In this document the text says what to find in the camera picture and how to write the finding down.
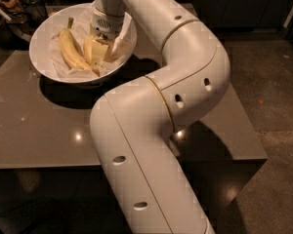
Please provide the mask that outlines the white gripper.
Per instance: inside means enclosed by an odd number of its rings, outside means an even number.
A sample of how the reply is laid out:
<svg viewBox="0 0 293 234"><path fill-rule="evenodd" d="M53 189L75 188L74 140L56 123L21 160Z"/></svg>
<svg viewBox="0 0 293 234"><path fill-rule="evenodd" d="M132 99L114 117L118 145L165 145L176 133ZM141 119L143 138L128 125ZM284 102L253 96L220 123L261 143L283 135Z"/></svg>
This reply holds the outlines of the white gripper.
<svg viewBox="0 0 293 234"><path fill-rule="evenodd" d="M92 25L97 35L102 34L107 39L115 39L121 32L125 12L123 9L110 10L109 8L92 9ZM91 65L99 67L105 60L108 43L94 38L91 47Z"/></svg>

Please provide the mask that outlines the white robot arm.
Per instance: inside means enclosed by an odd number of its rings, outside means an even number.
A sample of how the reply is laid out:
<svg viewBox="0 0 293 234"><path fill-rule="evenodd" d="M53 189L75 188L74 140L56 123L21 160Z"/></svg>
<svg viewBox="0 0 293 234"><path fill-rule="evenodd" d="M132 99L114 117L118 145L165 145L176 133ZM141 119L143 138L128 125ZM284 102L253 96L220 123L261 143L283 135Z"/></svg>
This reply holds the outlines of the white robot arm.
<svg viewBox="0 0 293 234"><path fill-rule="evenodd" d="M223 98L230 83L228 54L174 0L96 0L94 14L117 16L122 7L165 64L95 103L90 129L105 176L132 232L215 234L168 139Z"/></svg>

